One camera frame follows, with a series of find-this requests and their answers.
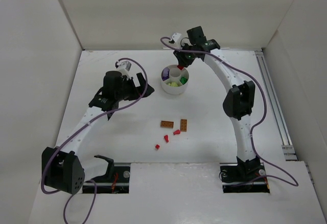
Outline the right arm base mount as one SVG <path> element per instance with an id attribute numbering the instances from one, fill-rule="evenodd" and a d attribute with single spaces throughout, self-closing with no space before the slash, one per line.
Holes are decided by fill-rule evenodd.
<path id="1" fill-rule="evenodd" d="M 270 193 L 264 165 L 256 156 L 243 162 L 237 158 L 235 164 L 221 164 L 219 178 L 223 193 Z"/>

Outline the brown lego plate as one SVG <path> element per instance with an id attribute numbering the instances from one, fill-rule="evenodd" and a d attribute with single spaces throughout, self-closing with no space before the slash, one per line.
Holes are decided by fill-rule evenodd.
<path id="1" fill-rule="evenodd" d="M 188 121 L 187 121 L 187 119 L 181 119 L 180 120 L 180 131 L 187 132 L 187 128 L 188 128 Z"/>
<path id="2" fill-rule="evenodd" d="M 161 121 L 160 126 L 163 128 L 173 128 L 174 122 L 173 121 Z"/>

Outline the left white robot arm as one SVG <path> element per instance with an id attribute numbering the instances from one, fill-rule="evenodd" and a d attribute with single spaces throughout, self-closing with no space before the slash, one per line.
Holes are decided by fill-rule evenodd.
<path id="1" fill-rule="evenodd" d="M 110 180 L 114 174 L 114 160 L 102 155 L 95 155 L 83 161 L 82 152 L 91 137 L 96 134 L 117 111 L 136 104 L 154 92 L 148 84 L 146 72 L 136 75 L 139 86 L 132 77 L 119 71 L 108 71 L 103 78 L 102 87 L 89 102 L 88 108 L 73 132 L 64 142 L 54 147 L 47 147 L 41 155 L 42 177 L 41 190 L 44 194 L 63 191 L 76 194 L 84 182 L 91 180 Z M 130 101 L 124 108 L 121 101 Z"/>

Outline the purple lego plate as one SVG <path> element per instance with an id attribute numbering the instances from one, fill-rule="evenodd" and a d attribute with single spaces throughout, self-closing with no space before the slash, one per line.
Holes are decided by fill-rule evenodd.
<path id="1" fill-rule="evenodd" d="M 170 72 L 170 69 L 169 68 L 164 68 L 162 73 L 161 73 L 161 78 L 163 81 L 169 79 L 169 72 Z"/>

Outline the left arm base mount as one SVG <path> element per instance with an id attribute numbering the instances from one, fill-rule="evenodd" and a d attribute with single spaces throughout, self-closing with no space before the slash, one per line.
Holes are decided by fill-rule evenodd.
<path id="1" fill-rule="evenodd" d="M 131 164 L 115 163 L 113 159 L 96 155 L 82 163 L 85 183 L 81 192 L 98 194 L 127 194 Z"/>

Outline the red cone lego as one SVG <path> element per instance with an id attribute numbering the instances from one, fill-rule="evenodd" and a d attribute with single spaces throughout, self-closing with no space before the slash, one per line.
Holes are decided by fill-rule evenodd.
<path id="1" fill-rule="evenodd" d="M 179 135 L 180 133 L 181 133 L 181 131 L 178 129 L 178 130 L 173 132 L 173 135 Z"/>
<path id="2" fill-rule="evenodd" d="M 164 140 L 165 140 L 166 143 L 168 143 L 169 142 L 169 136 L 168 135 L 165 135 L 164 136 Z"/>

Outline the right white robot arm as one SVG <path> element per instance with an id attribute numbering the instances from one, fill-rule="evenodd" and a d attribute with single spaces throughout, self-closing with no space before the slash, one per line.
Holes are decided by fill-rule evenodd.
<path id="1" fill-rule="evenodd" d="M 187 30 L 189 44 L 184 44 L 180 51 L 173 54 L 182 67 L 188 67 L 196 58 L 200 58 L 217 75 L 226 89 L 223 110 L 230 118 L 237 142 L 237 165 L 242 178 L 250 176 L 260 167 L 260 160 L 253 151 L 250 138 L 250 115 L 254 105 L 255 83 L 246 81 L 224 58 L 219 57 L 220 46 L 216 40 L 206 39 L 202 27 Z"/>

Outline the dark green lego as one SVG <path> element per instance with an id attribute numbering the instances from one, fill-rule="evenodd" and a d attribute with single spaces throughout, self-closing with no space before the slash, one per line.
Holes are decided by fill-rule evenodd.
<path id="1" fill-rule="evenodd" d="M 182 83 L 182 85 L 184 85 L 185 83 L 187 83 L 188 79 L 185 77 L 181 77 L 180 78 L 180 82 Z"/>

